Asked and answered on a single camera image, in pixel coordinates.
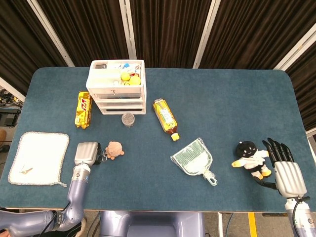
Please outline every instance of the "plush toy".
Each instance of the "plush toy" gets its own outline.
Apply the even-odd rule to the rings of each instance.
[[[110,142],[108,147],[105,149],[105,154],[110,159],[115,159],[115,157],[119,155],[124,155],[122,144],[119,142]]]
[[[232,163],[232,167],[244,167],[249,170],[252,177],[263,179],[271,175],[271,170],[265,165],[264,157],[269,157],[267,151],[259,151],[250,141],[239,142],[235,151],[240,158]]]

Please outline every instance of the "bottle cap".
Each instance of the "bottle cap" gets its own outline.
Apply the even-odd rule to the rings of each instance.
[[[175,142],[175,141],[177,141],[177,140],[180,139],[180,136],[179,136],[178,133],[173,133],[173,134],[171,135],[171,138],[172,138],[172,140]]]

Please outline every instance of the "blue felt tablecloth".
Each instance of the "blue felt tablecloth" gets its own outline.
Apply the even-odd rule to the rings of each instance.
[[[232,168],[240,140],[260,149],[267,137],[285,143],[299,163],[316,208],[315,165],[290,78],[275,70],[146,69],[147,114],[127,128],[121,116],[104,116],[95,104],[86,130],[74,124],[77,97],[89,68],[42,68],[35,72],[0,180],[0,206],[62,208],[68,188],[18,186],[7,177],[21,135],[61,132],[70,137],[61,181],[70,184],[77,144],[120,141],[125,155],[91,169],[85,209],[284,212],[277,191],[257,185],[243,168]],[[163,97],[178,121],[180,140],[165,134],[152,109]],[[189,176],[170,156],[201,137],[213,155],[217,186]]]

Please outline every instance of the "yellow ball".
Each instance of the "yellow ball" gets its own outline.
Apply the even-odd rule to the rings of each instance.
[[[140,77],[139,76],[132,76],[129,80],[130,85],[140,85]]]
[[[122,73],[120,75],[120,78],[123,80],[123,81],[128,81],[130,79],[130,75],[128,73]]]

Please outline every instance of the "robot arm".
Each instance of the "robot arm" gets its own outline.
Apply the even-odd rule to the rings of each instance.
[[[294,161],[290,149],[285,144],[268,138],[262,141],[268,150],[272,166],[275,170],[276,182],[269,183],[256,180],[264,187],[276,189],[287,199],[285,209],[287,211],[294,236],[313,237],[316,234],[316,227],[311,216],[309,206],[304,202],[309,197],[304,178],[299,165]]]
[[[36,211],[11,213],[0,211],[0,230],[8,229],[15,237],[40,234],[42,231],[67,231],[83,219],[83,199],[90,175],[90,167],[99,164],[100,144],[97,142],[79,143],[75,156],[74,174],[67,199],[69,205],[63,211]]]

